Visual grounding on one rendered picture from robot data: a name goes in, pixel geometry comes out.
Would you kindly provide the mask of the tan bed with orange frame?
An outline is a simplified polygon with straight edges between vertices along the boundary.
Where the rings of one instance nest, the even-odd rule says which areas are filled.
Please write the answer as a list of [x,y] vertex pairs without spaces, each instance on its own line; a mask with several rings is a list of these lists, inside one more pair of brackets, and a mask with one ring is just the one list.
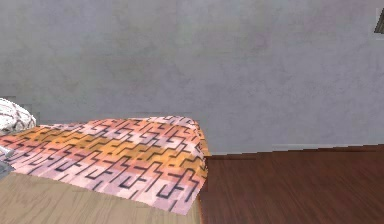
[[14,171],[3,183],[0,224],[201,224],[198,195],[185,215]]

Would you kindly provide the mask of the dark framed wall picture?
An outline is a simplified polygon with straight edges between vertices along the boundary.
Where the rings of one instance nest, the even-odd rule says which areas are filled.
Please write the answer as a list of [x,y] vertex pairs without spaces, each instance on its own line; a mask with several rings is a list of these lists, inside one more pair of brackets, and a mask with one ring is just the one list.
[[377,34],[384,34],[384,8],[379,15],[374,32]]

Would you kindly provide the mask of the orange pink patterned blanket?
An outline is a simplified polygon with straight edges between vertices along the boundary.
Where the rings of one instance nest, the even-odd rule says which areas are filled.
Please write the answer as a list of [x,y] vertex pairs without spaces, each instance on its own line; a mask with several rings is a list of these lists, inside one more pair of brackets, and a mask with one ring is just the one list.
[[210,155],[198,122],[182,116],[40,125],[0,136],[20,174],[48,178],[185,215]]

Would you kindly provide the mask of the grey flat object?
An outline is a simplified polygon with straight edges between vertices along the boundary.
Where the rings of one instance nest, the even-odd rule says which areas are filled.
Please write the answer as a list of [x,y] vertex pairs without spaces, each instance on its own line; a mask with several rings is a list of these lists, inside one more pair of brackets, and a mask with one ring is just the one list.
[[[14,154],[12,149],[7,149],[3,146],[0,146],[0,152],[2,152],[6,158],[9,158]],[[0,160],[0,180],[9,175],[12,171],[14,171],[14,168],[10,164]]]

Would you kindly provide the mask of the white patterned pillow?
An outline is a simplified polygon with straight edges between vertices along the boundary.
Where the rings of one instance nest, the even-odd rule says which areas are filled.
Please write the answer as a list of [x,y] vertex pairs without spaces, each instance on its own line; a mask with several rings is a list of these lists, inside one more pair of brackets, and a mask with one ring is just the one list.
[[25,108],[0,98],[0,136],[25,131],[36,126],[36,118]]

